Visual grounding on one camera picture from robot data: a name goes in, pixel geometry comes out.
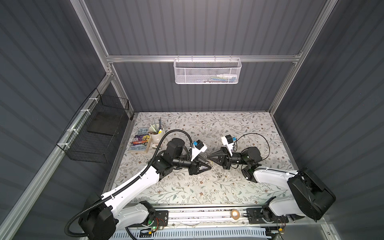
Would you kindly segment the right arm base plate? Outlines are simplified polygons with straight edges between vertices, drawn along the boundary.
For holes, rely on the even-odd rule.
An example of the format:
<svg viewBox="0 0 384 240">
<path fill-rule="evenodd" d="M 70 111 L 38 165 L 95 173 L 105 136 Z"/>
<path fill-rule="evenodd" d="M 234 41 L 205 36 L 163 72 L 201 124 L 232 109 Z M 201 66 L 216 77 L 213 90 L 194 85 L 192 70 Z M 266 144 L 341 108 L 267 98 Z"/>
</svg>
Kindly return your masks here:
<svg viewBox="0 0 384 240">
<path fill-rule="evenodd" d="M 276 216 L 266 208 L 247 208 L 243 217 L 247 218 L 250 224 L 287 224 L 287 216 Z"/>
</svg>

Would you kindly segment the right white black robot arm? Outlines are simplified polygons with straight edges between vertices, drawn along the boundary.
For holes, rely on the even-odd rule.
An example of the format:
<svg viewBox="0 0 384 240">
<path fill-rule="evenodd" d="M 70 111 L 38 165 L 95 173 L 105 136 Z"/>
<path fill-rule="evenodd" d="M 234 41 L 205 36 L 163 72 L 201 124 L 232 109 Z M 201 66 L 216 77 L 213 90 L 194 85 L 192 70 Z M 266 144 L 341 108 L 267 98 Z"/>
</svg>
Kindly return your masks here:
<svg viewBox="0 0 384 240">
<path fill-rule="evenodd" d="M 230 152 L 226 147 L 209 154 L 208 160 L 228 170 L 232 165 L 242 166 L 244 178 L 253 183 L 271 184 L 287 190 L 290 195 L 271 197 L 262 206 L 258 216 L 266 223 L 274 223 L 280 217 L 294 220 L 308 217 L 320 220 L 335 203 L 336 196 L 310 169 L 283 171 L 261 165 L 258 148 L 249 147 L 242 152 Z"/>
</svg>

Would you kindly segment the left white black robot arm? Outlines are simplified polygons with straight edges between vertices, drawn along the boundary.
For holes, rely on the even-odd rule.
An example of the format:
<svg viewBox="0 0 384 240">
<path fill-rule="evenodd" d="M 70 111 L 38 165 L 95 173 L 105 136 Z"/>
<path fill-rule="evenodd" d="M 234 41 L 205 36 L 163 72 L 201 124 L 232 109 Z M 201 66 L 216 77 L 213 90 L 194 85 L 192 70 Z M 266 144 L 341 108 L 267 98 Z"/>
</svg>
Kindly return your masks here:
<svg viewBox="0 0 384 240">
<path fill-rule="evenodd" d="M 182 139 L 174 138 L 134 177 L 101 196 L 90 196 L 84 206 L 85 213 L 79 217 L 85 236 L 90 240 L 108 240 L 115 231 L 129 226 L 151 226 L 156 210 L 148 201 L 141 201 L 133 207 L 127 207 L 127 204 L 175 168 L 186 168 L 190 175 L 210 170 L 209 165 L 199 160 L 199 154 L 207 148 L 200 140 L 187 148 Z"/>
</svg>

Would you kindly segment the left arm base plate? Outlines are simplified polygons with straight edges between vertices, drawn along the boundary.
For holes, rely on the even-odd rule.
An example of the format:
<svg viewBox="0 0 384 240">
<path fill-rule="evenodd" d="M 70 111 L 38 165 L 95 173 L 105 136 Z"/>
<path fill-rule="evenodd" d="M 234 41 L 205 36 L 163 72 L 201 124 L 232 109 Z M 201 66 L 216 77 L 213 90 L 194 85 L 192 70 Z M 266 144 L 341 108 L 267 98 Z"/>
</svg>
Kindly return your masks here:
<svg viewBox="0 0 384 240">
<path fill-rule="evenodd" d="M 156 211 L 154 215 L 150 215 L 140 227 L 167 227 L 169 220 L 169 211 Z"/>
</svg>

